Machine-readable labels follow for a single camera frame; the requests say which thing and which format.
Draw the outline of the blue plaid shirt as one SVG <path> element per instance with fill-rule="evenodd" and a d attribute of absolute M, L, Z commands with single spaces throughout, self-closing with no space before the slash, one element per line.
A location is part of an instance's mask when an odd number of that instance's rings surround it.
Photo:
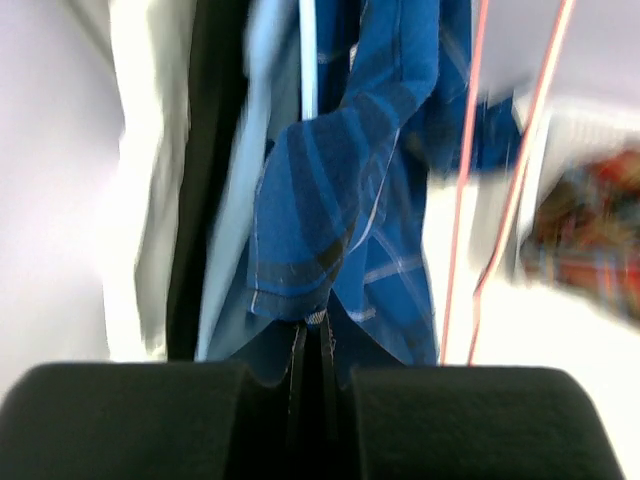
<path fill-rule="evenodd" d="M 422 258 L 426 178 L 458 170 L 468 1 L 320 1 L 319 114 L 280 133 L 257 185 L 247 307 L 344 311 L 407 365 L 437 362 Z"/>

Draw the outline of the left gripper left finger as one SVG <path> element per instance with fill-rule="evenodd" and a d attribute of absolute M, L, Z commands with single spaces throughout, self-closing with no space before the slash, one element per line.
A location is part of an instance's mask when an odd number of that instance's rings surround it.
<path fill-rule="evenodd" d="M 223 362 L 34 367 L 1 409 L 1 475 L 287 479 L 306 336 L 274 324 Z"/>

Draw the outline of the light blue hanger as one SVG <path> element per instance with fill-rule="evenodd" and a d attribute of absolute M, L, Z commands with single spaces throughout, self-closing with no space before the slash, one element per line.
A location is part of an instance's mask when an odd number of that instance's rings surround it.
<path fill-rule="evenodd" d="M 299 0 L 301 118 L 318 115 L 317 24 L 314 0 Z"/>

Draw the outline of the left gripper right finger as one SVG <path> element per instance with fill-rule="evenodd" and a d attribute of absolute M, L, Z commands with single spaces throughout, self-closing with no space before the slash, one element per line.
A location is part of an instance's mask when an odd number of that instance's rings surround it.
<path fill-rule="evenodd" d="M 320 328 L 331 479 L 619 479 L 585 390 L 533 367 L 404 367 Z"/>

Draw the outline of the red brown plaid shirt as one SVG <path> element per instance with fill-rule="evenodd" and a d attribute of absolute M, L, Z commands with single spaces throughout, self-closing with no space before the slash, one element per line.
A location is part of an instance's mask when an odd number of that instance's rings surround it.
<path fill-rule="evenodd" d="M 521 245 L 524 272 L 639 322 L 639 152 L 566 170 Z"/>

